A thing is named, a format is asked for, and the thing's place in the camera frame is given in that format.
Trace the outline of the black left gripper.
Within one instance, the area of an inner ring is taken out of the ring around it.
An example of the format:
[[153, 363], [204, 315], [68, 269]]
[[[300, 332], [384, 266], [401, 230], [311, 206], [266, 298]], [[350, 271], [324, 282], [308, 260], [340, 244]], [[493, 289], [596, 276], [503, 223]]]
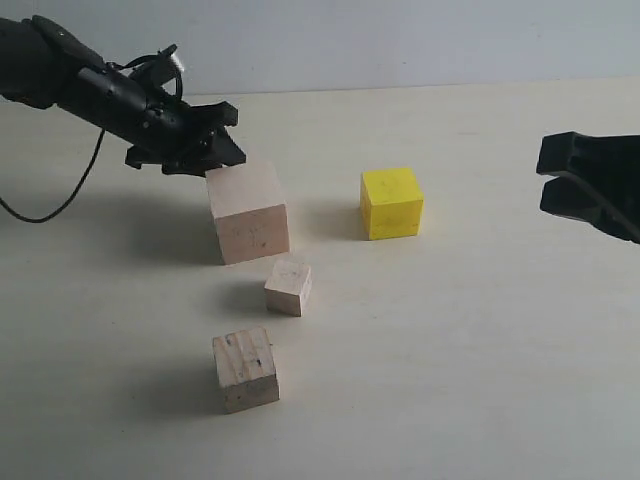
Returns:
[[224, 128], [239, 118], [227, 101], [191, 106], [148, 92], [114, 70], [83, 67], [61, 90], [57, 106], [128, 142], [125, 164], [137, 170], [158, 165], [166, 175], [204, 176], [246, 162]]

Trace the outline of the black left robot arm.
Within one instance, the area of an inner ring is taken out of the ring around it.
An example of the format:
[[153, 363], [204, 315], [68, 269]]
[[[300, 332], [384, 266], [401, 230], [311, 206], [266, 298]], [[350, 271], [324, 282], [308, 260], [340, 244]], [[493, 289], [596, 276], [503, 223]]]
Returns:
[[227, 132], [238, 122], [226, 101], [190, 105], [176, 45], [121, 65], [107, 62], [53, 20], [1, 21], [1, 95], [45, 110], [57, 106], [129, 143], [126, 165], [165, 175], [204, 176], [245, 163]]

